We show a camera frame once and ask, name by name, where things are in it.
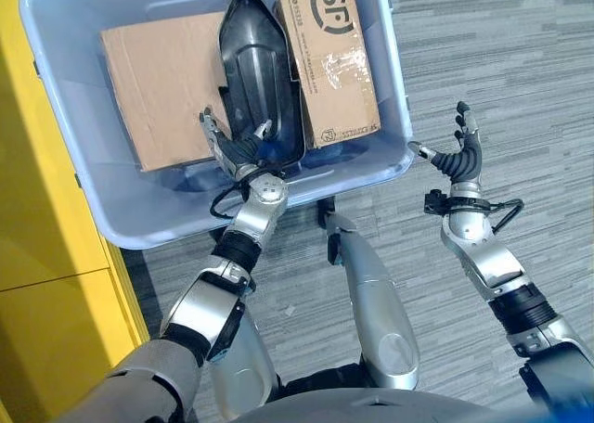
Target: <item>robotic hand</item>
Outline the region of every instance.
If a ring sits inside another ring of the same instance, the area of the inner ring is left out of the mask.
[[[222,358],[238,332],[248,349],[257,349],[257,332],[247,314],[242,319],[241,299],[255,289],[250,273],[287,208],[288,189],[257,164],[270,121],[238,141],[219,131],[208,108],[200,124],[220,166],[242,188],[245,203],[163,321],[160,336],[131,352],[59,422],[183,421],[205,360]],[[260,365],[266,361],[257,360]]]
[[[461,151],[443,154],[419,142],[409,147],[447,175],[449,197],[440,190],[425,196],[425,212],[443,216],[441,237],[456,254],[483,299],[508,333],[521,357],[528,392],[551,407],[594,400],[594,356],[562,315],[555,313],[520,262],[496,237],[520,212],[519,199],[491,204],[481,192],[482,150],[479,128],[468,105],[458,103],[456,131]],[[489,214],[512,210],[495,226]]]

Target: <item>metal joint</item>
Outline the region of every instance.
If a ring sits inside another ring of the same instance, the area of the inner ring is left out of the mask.
[[[227,231],[237,231],[250,237],[263,249],[274,233],[278,218],[287,209],[287,184],[270,173],[250,182],[250,196],[239,210]]]
[[[231,177],[235,180],[243,180],[251,173],[258,171],[258,167],[252,163],[245,163],[237,167],[237,169],[231,174]]]
[[[529,282],[520,262],[497,240],[482,213],[463,211],[445,216],[442,240],[462,261],[486,301]]]

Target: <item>black plastic cover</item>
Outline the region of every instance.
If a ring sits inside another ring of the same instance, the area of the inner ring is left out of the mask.
[[[219,239],[211,254],[238,263],[251,273],[261,252],[262,249],[251,237],[239,231],[229,231]]]
[[[262,0],[232,0],[219,32],[227,87],[219,88],[233,139],[272,121],[259,157],[285,167],[305,153],[301,86],[291,79],[287,38]]]
[[[533,283],[495,298],[489,306],[510,335],[541,326],[557,317]]]

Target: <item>sf logo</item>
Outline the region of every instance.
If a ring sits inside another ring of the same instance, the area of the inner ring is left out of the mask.
[[[318,0],[310,0],[310,4],[317,25],[324,32],[340,35],[355,28],[349,10],[346,8],[346,0],[322,0],[321,12]]]

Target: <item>silver robot leg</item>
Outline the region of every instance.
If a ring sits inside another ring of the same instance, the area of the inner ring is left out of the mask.
[[[413,390],[419,348],[394,282],[349,220],[326,215],[329,261],[346,270],[363,360],[378,387]]]
[[[227,420],[264,405],[277,393],[277,373],[247,310],[229,351],[211,363],[210,371],[219,412]]]

